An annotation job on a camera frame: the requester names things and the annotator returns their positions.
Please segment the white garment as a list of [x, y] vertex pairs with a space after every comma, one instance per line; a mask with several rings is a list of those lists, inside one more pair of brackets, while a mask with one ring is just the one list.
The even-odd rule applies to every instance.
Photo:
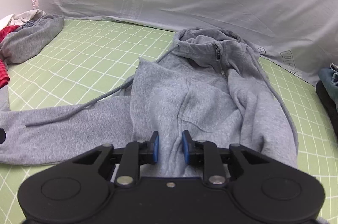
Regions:
[[38, 20], [45, 14], [44, 11], [40, 9], [28, 10], [20, 14], [9, 14], [0, 21], [0, 29], [3, 29], [11, 25], [23, 25], [30, 20]]

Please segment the green grid mat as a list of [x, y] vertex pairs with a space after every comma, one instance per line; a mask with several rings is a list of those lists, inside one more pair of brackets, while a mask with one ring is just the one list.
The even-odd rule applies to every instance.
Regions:
[[[117, 22], [66, 20], [62, 32], [34, 58], [12, 65], [13, 111], [82, 104], [120, 85], [139, 58], [154, 60], [170, 46], [172, 32]], [[298, 166], [324, 186], [320, 215], [337, 222], [337, 140], [315, 88], [262, 58], [297, 127]]]

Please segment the blue plaid shorts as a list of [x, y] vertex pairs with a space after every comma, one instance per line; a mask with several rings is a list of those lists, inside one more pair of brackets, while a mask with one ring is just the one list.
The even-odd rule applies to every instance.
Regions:
[[27, 21], [25, 22], [23, 25], [22, 25], [22, 28], [30, 28], [32, 26], [34, 26], [34, 24], [36, 23], [36, 20], [34, 19], [31, 19], [30, 21]]

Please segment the grey sweatpants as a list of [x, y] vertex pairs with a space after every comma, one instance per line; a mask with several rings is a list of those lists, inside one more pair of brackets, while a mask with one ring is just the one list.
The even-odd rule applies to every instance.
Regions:
[[20, 64], [33, 58], [62, 31], [63, 26], [64, 16], [45, 14], [34, 26], [8, 34], [5, 48], [9, 57], [5, 64]]

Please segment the folded blue jeans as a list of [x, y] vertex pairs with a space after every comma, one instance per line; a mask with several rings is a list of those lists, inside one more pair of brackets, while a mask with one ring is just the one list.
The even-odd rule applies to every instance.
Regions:
[[335, 102], [337, 108], [338, 86], [337, 86], [337, 65], [330, 63], [329, 68], [322, 68], [319, 71], [320, 81], [326, 89], [329, 97]]

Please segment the grey zip hoodie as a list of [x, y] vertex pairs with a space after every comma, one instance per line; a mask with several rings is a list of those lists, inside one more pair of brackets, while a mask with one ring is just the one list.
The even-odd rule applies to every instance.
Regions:
[[159, 133], [147, 175], [187, 177], [182, 132], [227, 148], [238, 143], [297, 166], [292, 118], [254, 46], [224, 29], [185, 29], [157, 61], [140, 60], [121, 86], [83, 105], [11, 111], [1, 89], [1, 162], [55, 164], [104, 143], [124, 147]]

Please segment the red checked shorts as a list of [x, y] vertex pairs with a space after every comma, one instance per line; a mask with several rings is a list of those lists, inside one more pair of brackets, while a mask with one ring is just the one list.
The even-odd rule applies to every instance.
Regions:
[[14, 32], [19, 26], [10, 25], [1, 30], [1, 88], [7, 85], [10, 81], [7, 73], [6, 59], [9, 57], [7, 49], [5, 48], [5, 38], [8, 34]]

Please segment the folded black garment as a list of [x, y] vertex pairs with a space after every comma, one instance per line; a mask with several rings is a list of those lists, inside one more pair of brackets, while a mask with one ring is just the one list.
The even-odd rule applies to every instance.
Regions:
[[327, 93], [323, 83], [319, 81], [316, 84], [316, 93], [326, 110], [328, 117], [331, 121], [331, 125], [333, 127], [333, 130], [335, 132], [335, 135], [337, 136], [337, 126], [338, 126], [338, 119], [337, 119], [337, 109], [335, 102], [330, 98], [329, 94]]

